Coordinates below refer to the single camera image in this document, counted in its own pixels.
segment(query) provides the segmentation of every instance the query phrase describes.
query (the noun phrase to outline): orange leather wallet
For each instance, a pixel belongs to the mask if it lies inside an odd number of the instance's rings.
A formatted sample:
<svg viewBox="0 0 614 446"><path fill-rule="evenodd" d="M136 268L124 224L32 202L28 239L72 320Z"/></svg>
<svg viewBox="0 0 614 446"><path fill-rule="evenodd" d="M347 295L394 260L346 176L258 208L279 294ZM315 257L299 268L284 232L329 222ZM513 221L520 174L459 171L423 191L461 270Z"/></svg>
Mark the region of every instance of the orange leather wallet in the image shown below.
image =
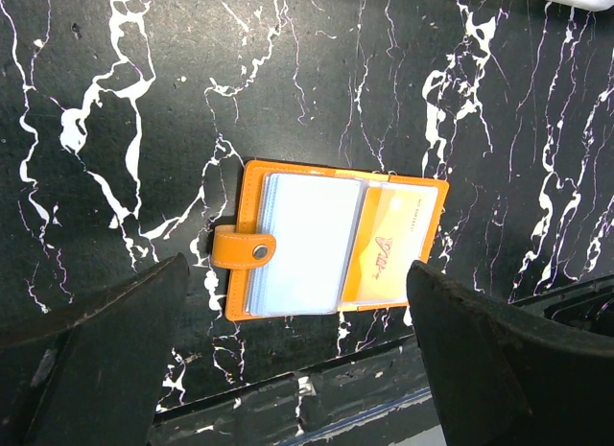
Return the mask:
<svg viewBox="0 0 614 446"><path fill-rule="evenodd" d="M407 301L398 297L405 296L411 262L428 261L447 182L253 160L245 169L237 224L215 228L212 264L231 270L225 316L230 320L261 318L246 310L249 279L254 269L263 268L275 255L274 236L257 233L257 227L265 180L276 174L359 179L363 183L360 217L349 243L351 254L337 310L406 306Z"/></svg>

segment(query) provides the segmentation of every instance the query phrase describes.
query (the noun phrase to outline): orange leather edge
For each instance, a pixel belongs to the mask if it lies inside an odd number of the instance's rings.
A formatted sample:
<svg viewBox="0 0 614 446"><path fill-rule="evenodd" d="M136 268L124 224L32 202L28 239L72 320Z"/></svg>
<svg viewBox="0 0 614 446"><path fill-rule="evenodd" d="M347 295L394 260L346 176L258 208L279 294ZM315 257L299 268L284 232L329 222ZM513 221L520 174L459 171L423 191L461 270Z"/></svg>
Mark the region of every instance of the orange leather edge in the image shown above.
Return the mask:
<svg viewBox="0 0 614 446"><path fill-rule="evenodd" d="M235 225L215 227L211 264L231 270L257 269L266 266L277 248L275 237L270 233L236 233L235 229ZM262 259L253 257L253 251L258 246L267 247L267 255Z"/></svg>
<svg viewBox="0 0 614 446"><path fill-rule="evenodd" d="M317 166L295 165L290 163L276 163L270 161L252 160L245 168L243 175L243 186L241 189L241 199L239 202L239 215L237 218L236 233L253 234L256 231L258 223L258 214L260 210L260 200L262 197L262 187L265 176L269 173L292 173L297 175L314 175L314 176L338 176L338 177L358 177L371 180L387 180L388 182L397 182L402 184L415 185L431 185L436 186L439 190L437 193L437 203L431 225L427 232L427 236L422 248L420 260L426 262L429 259L431 247L437 234L439 226L439 218L443 210L443 203L450 185L444 180L429 179L422 177L409 176L386 176L376 175L366 172L356 172L351 170L338 170L333 168L323 168ZM258 319L246 313L245 305L249 285L249 270L231 270L230 280L228 282L228 291L226 297L225 316L232 321L241 321L249 319ZM405 307L407 302L394 304L377 304L375 306L358 306L354 310L375 310L388 307ZM348 310L347 306L340 304L340 309Z"/></svg>

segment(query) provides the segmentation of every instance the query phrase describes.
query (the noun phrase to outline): metal snap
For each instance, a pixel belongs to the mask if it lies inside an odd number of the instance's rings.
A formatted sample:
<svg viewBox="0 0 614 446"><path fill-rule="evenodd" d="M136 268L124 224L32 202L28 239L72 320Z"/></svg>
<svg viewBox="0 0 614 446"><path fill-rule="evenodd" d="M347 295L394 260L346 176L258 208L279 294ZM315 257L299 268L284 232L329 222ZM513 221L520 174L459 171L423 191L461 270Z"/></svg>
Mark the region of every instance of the metal snap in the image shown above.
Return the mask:
<svg viewBox="0 0 614 446"><path fill-rule="evenodd" d="M269 249L264 245L258 245L253 249L253 252L251 253L251 255L256 261L264 259L265 257L267 257L267 254L269 254Z"/></svg>

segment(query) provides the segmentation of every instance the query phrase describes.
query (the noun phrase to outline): open wallet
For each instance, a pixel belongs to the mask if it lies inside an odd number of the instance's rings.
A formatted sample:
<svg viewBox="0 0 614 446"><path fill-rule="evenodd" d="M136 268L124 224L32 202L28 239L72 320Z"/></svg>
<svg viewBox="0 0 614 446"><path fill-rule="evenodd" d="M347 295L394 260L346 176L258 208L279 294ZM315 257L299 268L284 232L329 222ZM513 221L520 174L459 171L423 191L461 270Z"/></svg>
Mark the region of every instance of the open wallet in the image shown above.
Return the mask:
<svg viewBox="0 0 614 446"><path fill-rule="evenodd" d="M245 169L236 225L215 228L211 262L229 269L233 321L406 306L426 262L443 180L261 160Z"/></svg>

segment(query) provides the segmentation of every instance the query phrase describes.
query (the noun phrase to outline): orange strap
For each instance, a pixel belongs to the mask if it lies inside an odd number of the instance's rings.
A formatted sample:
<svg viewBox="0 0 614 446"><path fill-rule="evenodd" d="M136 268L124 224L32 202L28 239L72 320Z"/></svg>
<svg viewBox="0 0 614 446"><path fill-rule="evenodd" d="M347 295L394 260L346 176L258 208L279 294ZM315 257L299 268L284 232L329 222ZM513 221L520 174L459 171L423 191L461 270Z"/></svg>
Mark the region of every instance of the orange strap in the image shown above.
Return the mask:
<svg viewBox="0 0 614 446"><path fill-rule="evenodd" d="M211 263L231 270L264 267L275 254L275 237L269 233L237 233L235 225L218 225L213 237Z"/></svg>

